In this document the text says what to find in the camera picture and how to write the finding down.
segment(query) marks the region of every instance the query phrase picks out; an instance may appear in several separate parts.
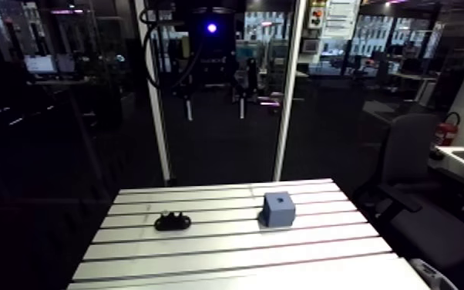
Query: blue light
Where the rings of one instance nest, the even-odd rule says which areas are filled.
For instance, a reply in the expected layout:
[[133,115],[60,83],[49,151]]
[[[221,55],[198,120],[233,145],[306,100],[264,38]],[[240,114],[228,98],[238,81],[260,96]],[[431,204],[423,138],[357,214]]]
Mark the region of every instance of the blue light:
[[208,30],[210,33],[215,33],[216,30],[217,30],[217,27],[216,27],[215,24],[210,23],[210,24],[207,26],[207,30]]

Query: black chair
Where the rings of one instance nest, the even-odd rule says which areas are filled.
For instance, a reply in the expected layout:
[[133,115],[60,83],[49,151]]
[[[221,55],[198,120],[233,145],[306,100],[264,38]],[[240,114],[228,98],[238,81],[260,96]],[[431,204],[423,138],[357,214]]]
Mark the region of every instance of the black chair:
[[[376,173],[355,191],[353,201],[389,237],[400,237],[395,239],[398,248],[405,245],[407,253],[419,252],[420,258],[443,269],[464,260],[464,223],[428,197],[442,188],[428,171],[430,142],[438,122],[437,116],[429,114],[393,120]],[[364,200],[370,194],[373,198]]]

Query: control panel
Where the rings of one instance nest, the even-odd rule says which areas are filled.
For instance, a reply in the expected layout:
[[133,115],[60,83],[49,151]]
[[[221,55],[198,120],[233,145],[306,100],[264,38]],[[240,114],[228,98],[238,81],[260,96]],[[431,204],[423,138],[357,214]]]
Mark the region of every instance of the control panel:
[[326,1],[313,1],[309,8],[308,29],[320,29],[325,20]]

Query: cube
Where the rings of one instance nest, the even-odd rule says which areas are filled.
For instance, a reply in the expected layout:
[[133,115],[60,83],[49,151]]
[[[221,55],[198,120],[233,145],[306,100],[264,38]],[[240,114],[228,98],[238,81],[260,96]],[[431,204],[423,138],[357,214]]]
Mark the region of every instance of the cube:
[[295,219],[295,204],[287,192],[264,194],[261,222],[269,228],[289,227]]

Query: red fire extinguisher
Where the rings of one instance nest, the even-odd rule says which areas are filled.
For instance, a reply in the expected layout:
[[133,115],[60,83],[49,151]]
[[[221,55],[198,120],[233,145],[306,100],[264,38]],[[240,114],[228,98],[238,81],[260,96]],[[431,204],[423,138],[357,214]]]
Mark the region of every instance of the red fire extinguisher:
[[[448,123],[451,116],[456,117],[455,123]],[[451,112],[446,115],[444,122],[440,123],[435,130],[435,145],[449,146],[452,144],[457,133],[459,132],[460,115],[457,112]]]

